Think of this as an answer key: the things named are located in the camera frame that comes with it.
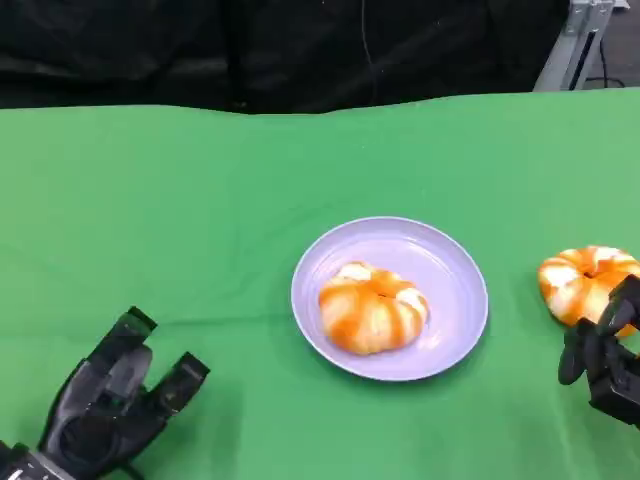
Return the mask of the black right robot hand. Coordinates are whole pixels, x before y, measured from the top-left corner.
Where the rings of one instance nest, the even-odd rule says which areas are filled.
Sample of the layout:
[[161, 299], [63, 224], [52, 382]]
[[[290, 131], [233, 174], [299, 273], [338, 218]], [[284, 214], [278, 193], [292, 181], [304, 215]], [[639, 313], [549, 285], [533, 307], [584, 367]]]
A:
[[562, 385], [587, 377], [596, 410], [634, 427], [639, 426], [639, 355], [617, 335], [639, 327], [639, 278], [628, 275], [608, 296], [599, 320], [581, 318], [564, 335], [558, 367]]

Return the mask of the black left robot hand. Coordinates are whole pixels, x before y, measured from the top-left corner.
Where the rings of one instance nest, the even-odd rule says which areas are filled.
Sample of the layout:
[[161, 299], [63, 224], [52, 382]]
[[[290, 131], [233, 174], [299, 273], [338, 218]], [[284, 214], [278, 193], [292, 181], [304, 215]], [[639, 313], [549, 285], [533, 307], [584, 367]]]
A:
[[198, 393], [210, 369], [184, 353], [153, 388], [144, 381], [156, 323], [133, 306], [56, 394], [37, 450], [76, 479], [126, 469]]

